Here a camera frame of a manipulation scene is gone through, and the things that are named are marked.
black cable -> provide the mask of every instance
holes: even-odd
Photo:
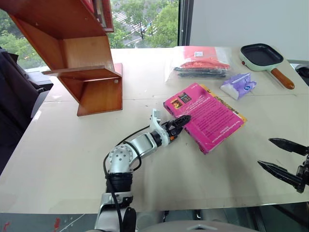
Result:
[[[121,141],[116,145],[116,146],[118,146],[118,145],[120,145],[120,144],[122,144],[122,143],[128,144],[128,145],[130,145],[130,146],[133,148],[133,150],[136,152],[136,154],[137,154],[137,156],[138,156],[138,159],[139,159],[139,162],[140,162],[140,163],[138,164],[138,166],[137,166],[135,169],[133,169],[134,171],[137,170],[137,169],[139,169],[140,166],[141,166],[141,157],[140,157],[140,153],[139,153],[138,150],[135,148],[135,146],[133,146],[130,142],[127,142],[126,140],[127,140],[128,138],[130,138],[131,136],[133,136],[133,135],[137,134],[138,132],[143,131],[144,129],[147,129],[147,128],[149,128],[149,126],[143,127],[142,129],[137,130],[136,132],[130,134],[129,136],[127,136],[126,138],[124,138],[123,140],[121,140]],[[111,189],[111,194],[112,194],[112,198],[113,198],[114,203],[115,203],[115,207],[116,207],[116,211],[117,211],[117,215],[118,215],[118,220],[119,220],[119,230],[120,230],[120,232],[123,232],[124,230],[123,230],[123,222],[122,222],[120,207],[119,207],[119,204],[118,204],[116,195],[115,195],[115,189],[114,189],[114,187],[113,187],[113,185],[112,185],[112,183],[111,183],[111,180],[109,179],[109,176],[108,176],[108,173],[107,173],[107,170],[106,170],[106,165],[105,165],[105,162],[106,162],[108,156],[109,156],[109,153],[108,153],[107,156],[104,158],[104,161],[103,161],[103,170],[104,170],[104,174],[105,174],[105,178],[106,178],[107,184],[111,187],[111,188],[110,188],[110,189]]]

white wall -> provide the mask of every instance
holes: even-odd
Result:
[[[194,0],[190,45],[254,43],[309,60],[308,0]]]

white table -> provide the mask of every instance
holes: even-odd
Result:
[[[242,66],[232,49],[234,71]],[[174,79],[164,82],[171,49],[113,50],[122,62],[123,110],[77,117],[77,102],[53,79],[54,86],[29,125],[0,177],[0,211],[34,214],[96,213],[105,178],[102,161],[124,137],[149,124],[152,108],[163,121],[171,116],[163,101],[193,82],[207,85],[248,122],[215,150],[203,155],[183,132],[166,148],[142,160],[133,175],[131,205],[137,211],[256,206],[309,201],[257,163],[276,163],[295,173],[304,157],[277,148],[268,138],[309,144],[309,88],[284,61],[279,69],[295,84],[282,87],[266,72],[239,101],[223,93],[222,80]]]

pan handle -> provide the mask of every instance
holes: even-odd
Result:
[[[278,81],[280,81],[284,85],[284,87],[288,89],[294,89],[293,81],[283,75],[277,68],[274,68],[270,72],[278,79]]]

pink book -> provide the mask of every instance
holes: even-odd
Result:
[[[205,86],[197,83],[166,100],[164,107],[174,116],[190,115],[184,129],[195,139],[206,154],[246,121]]]

